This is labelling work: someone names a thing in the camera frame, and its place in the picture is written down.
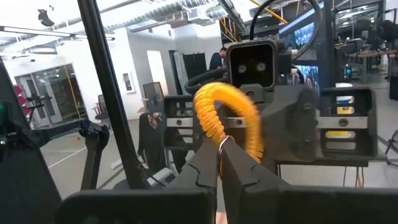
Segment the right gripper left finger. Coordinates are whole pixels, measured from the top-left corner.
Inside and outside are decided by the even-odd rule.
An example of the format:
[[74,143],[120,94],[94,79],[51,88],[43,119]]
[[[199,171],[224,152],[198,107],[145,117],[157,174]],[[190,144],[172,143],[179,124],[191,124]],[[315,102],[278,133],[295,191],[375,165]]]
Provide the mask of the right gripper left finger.
[[217,153],[204,140],[164,188],[75,193],[62,202],[55,224],[215,224]]

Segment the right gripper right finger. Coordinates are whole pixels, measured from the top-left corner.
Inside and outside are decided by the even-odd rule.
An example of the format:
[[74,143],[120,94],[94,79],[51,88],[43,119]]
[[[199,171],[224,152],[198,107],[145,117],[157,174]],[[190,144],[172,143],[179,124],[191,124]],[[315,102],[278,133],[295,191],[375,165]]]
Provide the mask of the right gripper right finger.
[[221,148],[229,224],[398,224],[397,189],[290,185],[233,139]]

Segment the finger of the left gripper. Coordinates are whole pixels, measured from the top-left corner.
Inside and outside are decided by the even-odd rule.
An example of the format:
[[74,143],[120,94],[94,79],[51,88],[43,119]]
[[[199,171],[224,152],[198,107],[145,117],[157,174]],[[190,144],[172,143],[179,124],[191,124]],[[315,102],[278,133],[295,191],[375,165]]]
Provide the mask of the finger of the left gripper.
[[261,111],[264,160],[315,160],[316,99],[306,86],[275,87],[272,103]]

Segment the orange spring keychain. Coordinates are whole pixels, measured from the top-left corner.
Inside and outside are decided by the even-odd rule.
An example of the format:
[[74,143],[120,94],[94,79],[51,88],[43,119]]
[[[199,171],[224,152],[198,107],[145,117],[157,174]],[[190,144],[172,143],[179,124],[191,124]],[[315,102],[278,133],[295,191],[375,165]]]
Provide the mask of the orange spring keychain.
[[264,155],[264,142],[261,136],[261,118],[254,103],[241,90],[232,85],[221,82],[209,83],[195,93],[193,104],[202,130],[218,147],[218,175],[222,176],[222,147],[230,137],[225,134],[224,126],[217,115],[216,101],[228,106],[244,119],[246,123],[245,151],[260,163]]

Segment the yellow white box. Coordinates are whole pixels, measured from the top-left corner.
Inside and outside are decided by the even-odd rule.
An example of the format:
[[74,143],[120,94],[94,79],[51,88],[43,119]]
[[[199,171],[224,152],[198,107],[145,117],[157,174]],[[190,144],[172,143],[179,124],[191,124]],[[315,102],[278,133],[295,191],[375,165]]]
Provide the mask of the yellow white box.
[[[337,88],[353,87],[350,83],[336,83]],[[349,104],[354,102],[353,96],[337,96],[336,102],[338,104]],[[352,106],[339,106],[337,107],[338,114],[353,114],[354,108]]]

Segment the dark printed shirt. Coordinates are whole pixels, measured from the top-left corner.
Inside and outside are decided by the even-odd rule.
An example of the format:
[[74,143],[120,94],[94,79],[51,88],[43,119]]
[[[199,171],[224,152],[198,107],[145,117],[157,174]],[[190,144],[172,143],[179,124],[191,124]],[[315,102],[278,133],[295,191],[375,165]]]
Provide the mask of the dark printed shirt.
[[166,167],[163,142],[164,123],[162,113],[143,113],[139,117],[137,153],[145,159],[150,174],[155,174]]

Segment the wooden office desk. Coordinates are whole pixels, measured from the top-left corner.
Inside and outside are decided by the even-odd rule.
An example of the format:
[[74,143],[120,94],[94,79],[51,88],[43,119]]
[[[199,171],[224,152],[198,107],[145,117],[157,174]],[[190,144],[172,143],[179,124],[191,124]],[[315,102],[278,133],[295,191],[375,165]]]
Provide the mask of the wooden office desk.
[[348,55],[347,66],[354,69],[355,74],[353,79],[358,79],[361,82],[370,81],[372,73],[368,72],[368,66],[370,66],[371,59],[382,59],[386,56],[388,59],[396,58],[398,56],[398,50],[371,50],[356,52]]

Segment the mesh office chair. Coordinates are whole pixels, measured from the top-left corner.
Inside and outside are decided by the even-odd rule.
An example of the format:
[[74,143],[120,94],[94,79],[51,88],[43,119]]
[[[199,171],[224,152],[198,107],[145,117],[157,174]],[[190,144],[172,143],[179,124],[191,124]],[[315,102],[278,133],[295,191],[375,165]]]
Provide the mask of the mesh office chair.
[[162,112],[164,108],[164,94],[160,82],[143,84],[144,106],[148,112]]

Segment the yellow ceiling pipe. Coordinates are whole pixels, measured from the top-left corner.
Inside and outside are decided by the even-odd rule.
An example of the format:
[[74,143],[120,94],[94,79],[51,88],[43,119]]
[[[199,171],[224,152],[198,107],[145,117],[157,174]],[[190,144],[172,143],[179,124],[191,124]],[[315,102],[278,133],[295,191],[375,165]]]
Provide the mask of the yellow ceiling pipe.
[[[257,6],[261,6],[261,4],[259,2],[257,2],[256,0],[249,0],[251,1],[253,4],[257,5]],[[265,8],[264,9],[266,12],[268,12],[269,14],[272,15],[272,17],[275,17],[278,21],[282,22],[283,24],[288,24],[288,22],[283,19],[281,16],[277,15],[275,12],[273,12],[272,10]]]

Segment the person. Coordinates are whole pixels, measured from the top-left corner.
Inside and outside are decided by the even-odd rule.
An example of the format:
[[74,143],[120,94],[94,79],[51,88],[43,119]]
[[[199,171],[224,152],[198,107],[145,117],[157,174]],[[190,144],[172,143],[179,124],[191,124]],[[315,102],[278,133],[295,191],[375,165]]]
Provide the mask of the person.
[[209,70],[215,70],[217,68],[221,68],[224,65],[224,58],[227,54],[227,48],[222,47],[218,52],[214,53],[211,57]]

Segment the black jointed stand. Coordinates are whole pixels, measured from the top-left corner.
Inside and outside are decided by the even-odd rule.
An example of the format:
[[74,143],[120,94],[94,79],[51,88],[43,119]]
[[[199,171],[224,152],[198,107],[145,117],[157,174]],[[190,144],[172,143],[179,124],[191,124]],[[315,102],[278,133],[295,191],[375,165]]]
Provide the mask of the black jointed stand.
[[33,146],[40,147],[51,140],[73,132],[79,132],[79,135],[85,139],[85,146],[88,150],[80,189],[95,189],[102,152],[108,145],[110,136],[107,126],[92,123],[88,119],[76,119],[64,124],[28,131],[26,135]]

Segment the dark office chair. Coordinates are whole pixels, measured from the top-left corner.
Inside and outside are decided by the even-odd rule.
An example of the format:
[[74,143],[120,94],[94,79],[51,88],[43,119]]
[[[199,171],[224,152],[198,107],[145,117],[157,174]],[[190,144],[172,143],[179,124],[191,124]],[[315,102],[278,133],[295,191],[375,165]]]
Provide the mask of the dark office chair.
[[98,103],[96,104],[95,112],[95,119],[100,120],[102,123],[110,124],[108,110],[106,109],[106,103],[103,95],[98,96]]

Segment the glass double doors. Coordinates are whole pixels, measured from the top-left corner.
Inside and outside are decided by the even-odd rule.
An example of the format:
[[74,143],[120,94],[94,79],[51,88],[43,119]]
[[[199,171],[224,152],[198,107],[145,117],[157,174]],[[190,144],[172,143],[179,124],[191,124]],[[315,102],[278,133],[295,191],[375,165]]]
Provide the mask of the glass double doors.
[[33,128],[87,118],[86,106],[71,64],[15,77],[33,108],[27,117]]

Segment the red rack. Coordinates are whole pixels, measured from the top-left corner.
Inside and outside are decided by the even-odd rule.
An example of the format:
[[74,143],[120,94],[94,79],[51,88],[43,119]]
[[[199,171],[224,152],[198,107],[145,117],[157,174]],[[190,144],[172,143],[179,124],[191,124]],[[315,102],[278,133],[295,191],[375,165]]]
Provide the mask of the red rack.
[[21,106],[21,108],[22,108],[22,111],[23,111],[23,113],[24,113],[24,116],[25,116],[25,117],[28,117],[28,115],[29,115],[29,113],[30,113],[30,109],[29,109],[29,107],[27,106],[27,99],[23,96],[23,90],[22,90],[22,88],[19,87],[18,85],[14,85],[13,88],[14,88],[14,91],[15,91],[15,93],[16,93],[18,102],[19,102],[19,104],[20,104],[20,106]]

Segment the long ceiling light strip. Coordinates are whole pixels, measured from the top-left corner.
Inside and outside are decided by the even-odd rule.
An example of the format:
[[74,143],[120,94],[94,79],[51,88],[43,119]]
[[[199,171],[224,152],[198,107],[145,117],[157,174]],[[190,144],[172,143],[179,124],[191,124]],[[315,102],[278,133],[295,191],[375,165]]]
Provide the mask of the long ceiling light strip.
[[28,34],[28,35],[45,35],[52,37],[73,37],[77,39],[87,39],[88,36],[85,34],[72,34],[66,32],[55,32],[48,30],[37,30],[37,29],[26,29],[19,27],[8,27],[8,26],[0,26],[1,32],[11,32],[11,33],[20,33],[20,34]]

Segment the black ceiling fixture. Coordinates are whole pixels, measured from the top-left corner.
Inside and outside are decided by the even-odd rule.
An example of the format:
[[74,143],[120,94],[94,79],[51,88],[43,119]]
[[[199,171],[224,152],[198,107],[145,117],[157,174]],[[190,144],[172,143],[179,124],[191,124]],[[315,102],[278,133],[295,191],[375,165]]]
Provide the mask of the black ceiling fixture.
[[54,7],[52,5],[46,5],[43,8],[39,8],[37,11],[37,18],[43,26],[52,27],[55,25]]

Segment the wall display screen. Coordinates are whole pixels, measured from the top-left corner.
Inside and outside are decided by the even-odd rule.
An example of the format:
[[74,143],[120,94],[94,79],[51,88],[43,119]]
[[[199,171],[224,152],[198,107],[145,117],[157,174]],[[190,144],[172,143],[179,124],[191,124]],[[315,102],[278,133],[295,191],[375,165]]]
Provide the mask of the wall display screen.
[[308,43],[312,37],[315,26],[318,24],[320,30],[314,40],[314,43],[310,46],[311,49],[316,47],[325,46],[326,44],[326,30],[325,30],[325,7],[324,3],[320,4],[321,12],[323,13],[323,22],[319,21],[318,15],[314,9],[304,12],[301,16],[298,16],[290,24],[279,30],[279,38],[285,42],[287,47],[292,49],[301,49],[305,44]]
[[311,89],[318,93],[318,67],[312,65],[296,65],[296,67],[301,72],[305,84],[307,84]]

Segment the black wall panel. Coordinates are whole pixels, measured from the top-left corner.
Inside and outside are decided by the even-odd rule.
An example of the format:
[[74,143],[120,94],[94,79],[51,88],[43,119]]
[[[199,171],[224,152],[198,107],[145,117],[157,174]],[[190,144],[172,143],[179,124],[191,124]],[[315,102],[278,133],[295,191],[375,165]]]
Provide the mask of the black wall panel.
[[194,78],[206,72],[206,60],[204,53],[183,54],[183,61],[188,79]]

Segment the framed wall picture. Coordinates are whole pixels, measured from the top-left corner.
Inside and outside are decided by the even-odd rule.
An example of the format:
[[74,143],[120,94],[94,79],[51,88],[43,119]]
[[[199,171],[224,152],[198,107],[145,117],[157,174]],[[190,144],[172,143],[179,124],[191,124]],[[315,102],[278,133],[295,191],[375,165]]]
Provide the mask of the framed wall picture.
[[135,93],[136,92],[136,89],[134,86],[134,80],[132,78],[131,72],[123,73],[123,83],[124,83],[127,93]]

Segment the black rig upright post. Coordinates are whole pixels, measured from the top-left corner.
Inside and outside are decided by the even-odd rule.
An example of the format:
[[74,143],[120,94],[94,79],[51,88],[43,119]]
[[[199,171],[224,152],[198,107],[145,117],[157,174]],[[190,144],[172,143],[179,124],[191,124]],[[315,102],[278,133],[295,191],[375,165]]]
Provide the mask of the black rig upright post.
[[142,178],[141,163],[135,151],[97,2],[77,0],[77,3],[128,186],[144,189],[147,184]]

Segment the silver ceiling duct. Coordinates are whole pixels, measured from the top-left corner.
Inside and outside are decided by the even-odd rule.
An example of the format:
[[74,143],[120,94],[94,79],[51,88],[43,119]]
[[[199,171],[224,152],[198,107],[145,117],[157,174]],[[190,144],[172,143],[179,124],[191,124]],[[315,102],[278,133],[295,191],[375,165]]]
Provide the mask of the silver ceiling duct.
[[131,26],[141,22],[165,19],[167,16],[177,12],[183,12],[186,9],[193,9],[200,6],[207,6],[218,3],[217,0],[166,0],[154,4],[149,9],[140,10],[135,16],[131,16],[124,21],[114,22],[113,24],[104,25],[106,32],[114,31],[123,27]]

